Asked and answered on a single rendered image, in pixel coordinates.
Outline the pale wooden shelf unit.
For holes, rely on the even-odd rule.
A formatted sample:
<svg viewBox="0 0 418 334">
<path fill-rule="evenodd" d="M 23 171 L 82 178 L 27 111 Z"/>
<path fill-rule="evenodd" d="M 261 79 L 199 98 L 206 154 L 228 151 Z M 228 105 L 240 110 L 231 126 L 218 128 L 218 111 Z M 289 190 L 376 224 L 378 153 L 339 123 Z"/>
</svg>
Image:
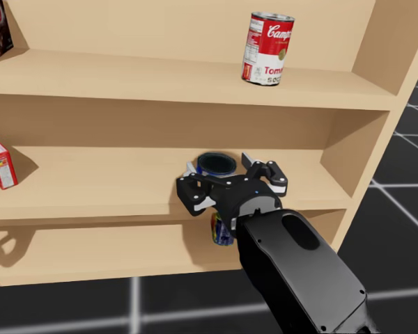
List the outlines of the pale wooden shelf unit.
<svg viewBox="0 0 418 334">
<path fill-rule="evenodd" d="M 176 195 L 209 150 L 277 162 L 338 250 L 418 80 L 418 0 L 5 0 L 0 286 L 240 266 Z M 295 19 L 242 79 L 253 12 Z"/>
</svg>

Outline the red and white can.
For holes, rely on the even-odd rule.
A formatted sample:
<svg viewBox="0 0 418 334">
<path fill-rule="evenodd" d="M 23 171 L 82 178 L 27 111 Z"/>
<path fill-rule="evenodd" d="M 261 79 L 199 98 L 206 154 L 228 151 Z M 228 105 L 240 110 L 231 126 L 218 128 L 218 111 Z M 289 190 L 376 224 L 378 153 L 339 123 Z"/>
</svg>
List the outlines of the red and white can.
<svg viewBox="0 0 418 334">
<path fill-rule="evenodd" d="M 253 12 L 242 62 L 242 79 L 260 86 L 281 80 L 295 19 L 288 15 Z"/>
</svg>

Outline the blue flat can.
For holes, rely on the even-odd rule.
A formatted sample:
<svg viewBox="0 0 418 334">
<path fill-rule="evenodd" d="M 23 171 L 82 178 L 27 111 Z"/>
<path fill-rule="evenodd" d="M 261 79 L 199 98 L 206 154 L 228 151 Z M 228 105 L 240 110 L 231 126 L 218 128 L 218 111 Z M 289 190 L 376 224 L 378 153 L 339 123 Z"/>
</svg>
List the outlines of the blue flat can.
<svg viewBox="0 0 418 334">
<path fill-rule="evenodd" d="M 235 174 L 235 159 L 221 152 L 205 152 L 198 156 L 196 171 L 201 175 L 229 177 Z"/>
</svg>

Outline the green and blue rectangular can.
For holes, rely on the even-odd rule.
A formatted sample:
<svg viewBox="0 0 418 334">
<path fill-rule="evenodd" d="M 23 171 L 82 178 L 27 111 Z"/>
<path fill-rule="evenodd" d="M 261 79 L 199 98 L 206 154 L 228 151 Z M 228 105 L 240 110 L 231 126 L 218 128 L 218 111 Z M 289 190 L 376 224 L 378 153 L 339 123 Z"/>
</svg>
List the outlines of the green and blue rectangular can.
<svg viewBox="0 0 418 334">
<path fill-rule="evenodd" d="M 220 215 L 215 212 L 211 216 L 211 231 L 212 240 L 218 246 L 233 245 L 234 238 L 231 236 L 229 230 L 222 223 Z"/>
</svg>

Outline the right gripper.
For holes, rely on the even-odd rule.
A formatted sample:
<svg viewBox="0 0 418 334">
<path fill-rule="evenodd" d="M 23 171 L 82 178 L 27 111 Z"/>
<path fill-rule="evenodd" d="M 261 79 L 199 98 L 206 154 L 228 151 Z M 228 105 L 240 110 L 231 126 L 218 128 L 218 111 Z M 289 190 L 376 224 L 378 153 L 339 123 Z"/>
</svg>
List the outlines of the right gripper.
<svg viewBox="0 0 418 334">
<path fill-rule="evenodd" d="M 176 179 L 177 196 L 187 211 L 198 216 L 214 207 L 226 228 L 236 230 L 240 217 L 280 209 L 280 197 L 288 190 L 288 178 L 277 162 L 253 159 L 246 152 L 242 153 L 241 162 L 245 175 L 230 177 L 230 173 L 199 170 L 188 161 L 186 171 Z"/>
</svg>

